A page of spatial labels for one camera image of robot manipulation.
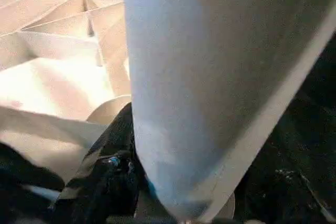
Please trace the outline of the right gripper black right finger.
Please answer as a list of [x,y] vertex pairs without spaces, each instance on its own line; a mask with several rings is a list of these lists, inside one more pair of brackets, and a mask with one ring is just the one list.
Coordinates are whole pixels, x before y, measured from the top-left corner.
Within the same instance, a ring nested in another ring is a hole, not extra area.
[[281,120],[235,196],[239,221],[335,222],[335,121]]

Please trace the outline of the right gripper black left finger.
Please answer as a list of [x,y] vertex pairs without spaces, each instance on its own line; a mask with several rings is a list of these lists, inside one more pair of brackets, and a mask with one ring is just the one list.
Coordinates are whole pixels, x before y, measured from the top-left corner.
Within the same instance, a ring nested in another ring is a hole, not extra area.
[[51,223],[157,223],[136,217],[144,171],[135,151],[132,104],[94,142],[52,206]]

